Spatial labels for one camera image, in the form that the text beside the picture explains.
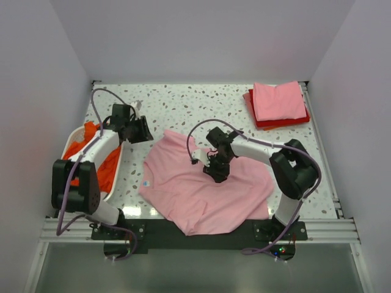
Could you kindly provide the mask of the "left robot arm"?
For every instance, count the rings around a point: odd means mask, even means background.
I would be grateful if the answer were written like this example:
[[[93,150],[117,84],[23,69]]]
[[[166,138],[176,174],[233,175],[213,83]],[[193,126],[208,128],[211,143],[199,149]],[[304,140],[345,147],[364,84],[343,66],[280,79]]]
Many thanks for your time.
[[[51,204],[59,210],[59,229],[66,212],[83,215],[104,223],[105,232],[112,239],[126,234],[126,224],[120,219],[120,209],[101,196],[98,169],[122,143],[141,143],[153,140],[141,104],[114,104],[109,118],[100,121],[92,139],[68,159],[53,164]]]

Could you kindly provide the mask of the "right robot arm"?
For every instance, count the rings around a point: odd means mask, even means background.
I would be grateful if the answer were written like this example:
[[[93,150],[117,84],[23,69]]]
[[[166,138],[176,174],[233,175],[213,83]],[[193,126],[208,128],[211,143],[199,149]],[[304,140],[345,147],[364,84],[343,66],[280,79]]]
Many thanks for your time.
[[[273,235],[285,240],[294,232],[293,222],[299,217],[304,200],[321,182],[318,163],[308,154],[302,143],[291,139],[283,145],[262,142],[244,136],[240,131],[227,134],[215,127],[206,135],[207,141],[217,150],[203,163],[203,172],[216,183],[227,180],[230,163],[245,157],[271,167],[282,195],[273,215]]]

